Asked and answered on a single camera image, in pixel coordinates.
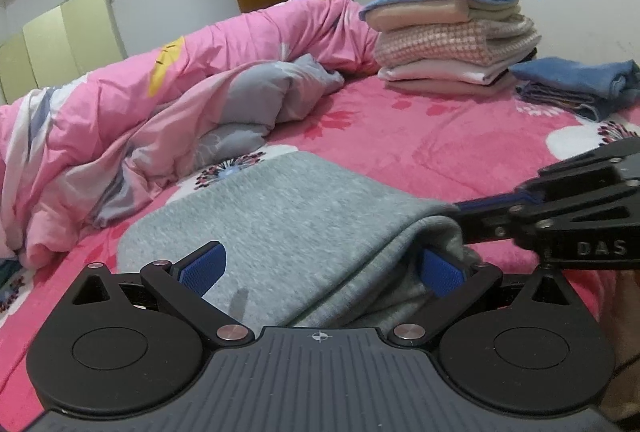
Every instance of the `round black disc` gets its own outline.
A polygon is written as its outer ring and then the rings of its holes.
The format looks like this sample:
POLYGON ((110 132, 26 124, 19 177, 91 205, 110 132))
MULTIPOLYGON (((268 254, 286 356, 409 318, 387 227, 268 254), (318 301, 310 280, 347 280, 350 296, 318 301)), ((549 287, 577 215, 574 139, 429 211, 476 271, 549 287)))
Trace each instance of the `round black disc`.
POLYGON ((32 345, 28 371, 45 407, 132 414, 166 401, 196 376, 202 343, 186 323, 152 310, 92 309, 95 318, 59 321, 32 345))
POLYGON ((480 313, 447 330, 440 361, 455 385, 493 408, 561 414, 596 400, 613 370, 596 323, 583 324, 553 304, 480 313))

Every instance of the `blue gripper pad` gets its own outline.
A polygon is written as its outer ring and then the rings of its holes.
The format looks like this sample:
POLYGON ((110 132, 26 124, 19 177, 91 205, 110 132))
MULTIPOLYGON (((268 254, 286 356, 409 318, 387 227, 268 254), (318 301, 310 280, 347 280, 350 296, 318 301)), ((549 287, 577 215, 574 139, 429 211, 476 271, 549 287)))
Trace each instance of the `blue gripper pad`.
POLYGON ((422 251, 422 263, 419 267, 420 280, 430 288, 438 298, 451 293, 465 283, 468 268, 456 258, 432 252, 422 251))
POLYGON ((471 199, 469 201, 462 201, 456 203, 456 206, 462 211, 475 210, 477 208, 489 208, 494 205, 503 205, 505 203, 517 205, 539 205, 542 199, 524 189, 517 189, 514 192, 508 194, 500 194, 498 196, 484 197, 479 199, 471 199))
POLYGON ((210 242, 174 266, 177 280, 202 297, 225 274, 226 250, 219 242, 210 242))

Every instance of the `pink checkered fabric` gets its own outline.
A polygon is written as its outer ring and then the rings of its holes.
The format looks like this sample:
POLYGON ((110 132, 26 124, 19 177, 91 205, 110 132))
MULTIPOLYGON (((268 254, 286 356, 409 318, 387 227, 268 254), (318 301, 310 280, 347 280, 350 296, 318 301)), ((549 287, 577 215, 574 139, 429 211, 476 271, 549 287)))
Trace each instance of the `pink checkered fabric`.
POLYGON ((506 21, 472 20, 460 24, 428 24, 382 33, 374 56, 393 68, 423 59, 452 59, 490 66, 540 40, 533 21, 513 15, 506 21))

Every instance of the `folded clothes stack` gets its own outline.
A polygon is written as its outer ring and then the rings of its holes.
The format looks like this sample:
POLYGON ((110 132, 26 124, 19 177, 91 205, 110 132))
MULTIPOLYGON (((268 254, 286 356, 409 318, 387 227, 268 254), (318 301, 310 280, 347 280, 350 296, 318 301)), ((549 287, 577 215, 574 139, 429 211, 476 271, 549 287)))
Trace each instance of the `folded clothes stack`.
POLYGON ((510 67, 516 92, 534 104, 561 107, 601 122, 640 100, 640 69, 633 60, 587 66, 561 58, 542 58, 510 67))
POLYGON ((387 86, 491 96, 513 87, 512 64, 531 60, 540 35, 520 0, 376 0, 360 18, 382 32, 375 57, 387 86))

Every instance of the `yellow pattern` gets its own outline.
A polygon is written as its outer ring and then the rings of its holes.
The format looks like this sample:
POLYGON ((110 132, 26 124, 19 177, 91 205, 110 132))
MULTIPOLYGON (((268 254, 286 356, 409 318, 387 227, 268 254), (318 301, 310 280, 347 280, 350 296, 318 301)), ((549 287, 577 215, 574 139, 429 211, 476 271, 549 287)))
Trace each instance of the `yellow pattern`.
POLYGON ((156 59, 156 65, 153 71, 151 71, 151 80, 149 82, 149 96, 153 97, 158 94, 158 91, 164 83, 164 77, 169 70, 169 66, 175 64, 180 58, 180 53, 184 46, 184 37, 178 38, 169 44, 162 47, 160 54, 156 59))

